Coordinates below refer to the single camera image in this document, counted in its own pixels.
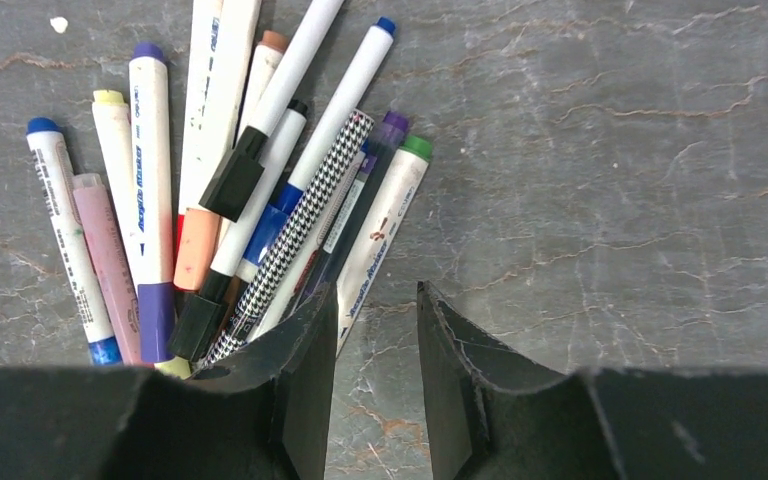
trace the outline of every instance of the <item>checkered pen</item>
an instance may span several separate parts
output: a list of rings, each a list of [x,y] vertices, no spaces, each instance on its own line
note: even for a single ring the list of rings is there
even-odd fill
[[[205,365],[230,356],[245,344],[246,337],[272,302],[275,290],[284,279],[287,269],[334,193],[352,158],[357,155],[372,130],[373,123],[371,117],[359,110],[355,110],[346,120],[298,206],[261,261],[257,275],[237,303],[229,329],[222,332],[219,340],[210,349]]]

